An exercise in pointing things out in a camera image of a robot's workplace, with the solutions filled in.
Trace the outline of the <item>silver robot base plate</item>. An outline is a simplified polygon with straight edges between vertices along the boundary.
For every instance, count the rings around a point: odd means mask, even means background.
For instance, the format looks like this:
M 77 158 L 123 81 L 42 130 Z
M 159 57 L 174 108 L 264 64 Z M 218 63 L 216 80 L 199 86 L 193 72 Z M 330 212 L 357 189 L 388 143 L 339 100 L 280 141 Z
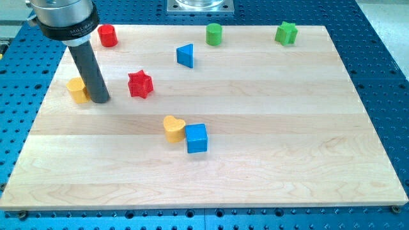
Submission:
M 166 10 L 170 15 L 199 13 L 234 13 L 233 0 L 167 0 Z

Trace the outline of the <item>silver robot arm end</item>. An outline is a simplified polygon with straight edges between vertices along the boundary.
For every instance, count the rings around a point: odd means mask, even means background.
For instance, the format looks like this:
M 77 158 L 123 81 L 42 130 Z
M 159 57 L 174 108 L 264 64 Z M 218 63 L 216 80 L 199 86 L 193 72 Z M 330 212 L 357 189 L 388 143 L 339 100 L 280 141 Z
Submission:
M 33 10 L 30 26 L 69 47 L 88 42 L 100 22 L 92 0 L 27 0 L 26 5 Z

